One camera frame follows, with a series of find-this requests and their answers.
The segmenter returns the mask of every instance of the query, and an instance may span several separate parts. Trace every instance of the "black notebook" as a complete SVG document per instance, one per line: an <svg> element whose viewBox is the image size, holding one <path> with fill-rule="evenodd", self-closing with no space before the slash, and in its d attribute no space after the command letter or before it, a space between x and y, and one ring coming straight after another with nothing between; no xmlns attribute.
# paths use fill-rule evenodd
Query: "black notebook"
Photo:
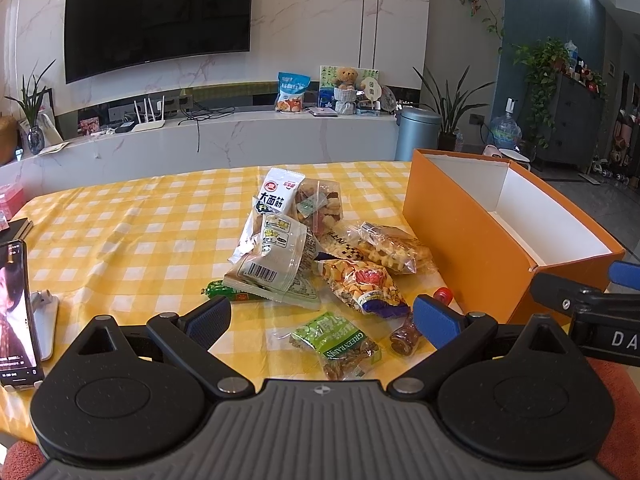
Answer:
<svg viewBox="0 0 640 480"><path fill-rule="evenodd" d="M0 231L0 244L23 238L31 230L31 225L33 224L28 218L9 222L9 228Z"/></svg>

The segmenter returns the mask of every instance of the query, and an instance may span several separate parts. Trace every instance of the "tiled floor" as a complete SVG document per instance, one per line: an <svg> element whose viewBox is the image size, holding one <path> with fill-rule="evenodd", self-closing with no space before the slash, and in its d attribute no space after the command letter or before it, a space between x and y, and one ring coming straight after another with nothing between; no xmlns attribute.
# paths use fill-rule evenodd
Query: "tiled floor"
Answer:
<svg viewBox="0 0 640 480"><path fill-rule="evenodd" d="M538 176L556 188L575 205L603 226L627 250L625 261L640 264L640 194L618 181L591 176L602 182L595 186L575 170L545 168L534 170ZM632 290L611 285L611 292Z"/></svg>

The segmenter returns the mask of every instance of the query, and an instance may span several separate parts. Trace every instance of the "trash can lid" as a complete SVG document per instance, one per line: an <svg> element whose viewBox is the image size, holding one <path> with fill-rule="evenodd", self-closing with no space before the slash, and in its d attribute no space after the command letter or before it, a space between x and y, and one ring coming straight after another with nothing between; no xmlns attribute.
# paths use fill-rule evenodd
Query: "trash can lid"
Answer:
<svg viewBox="0 0 640 480"><path fill-rule="evenodd" d="M405 106L402 109L402 117L411 119L412 121L418 121L419 123L440 124L442 122L442 118L430 110L423 110L422 108L414 108L412 106Z"/></svg>

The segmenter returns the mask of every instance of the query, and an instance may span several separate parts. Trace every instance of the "blue-gray trash can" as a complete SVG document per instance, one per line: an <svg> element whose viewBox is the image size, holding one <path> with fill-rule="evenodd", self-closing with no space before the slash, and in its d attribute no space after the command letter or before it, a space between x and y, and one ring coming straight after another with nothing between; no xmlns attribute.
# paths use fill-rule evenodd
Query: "blue-gray trash can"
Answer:
<svg viewBox="0 0 640 480"><path fill-rule="evenodd" d="M411 161L416 149L437 150L441 122L442 118L429 110L404 107L399 117L396 160Z"/></svg>

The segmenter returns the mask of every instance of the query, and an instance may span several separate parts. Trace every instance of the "power outlet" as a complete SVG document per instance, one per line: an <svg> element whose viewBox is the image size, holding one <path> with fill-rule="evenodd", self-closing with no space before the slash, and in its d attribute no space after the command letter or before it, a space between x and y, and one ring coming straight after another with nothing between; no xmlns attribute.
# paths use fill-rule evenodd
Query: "power outlet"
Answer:
<svg viewBox="0 0 640 480"><path fill-rule="evenodd" d="M482 126L484 124L484 115L469 114L469 124L478 124Z"/></svg>

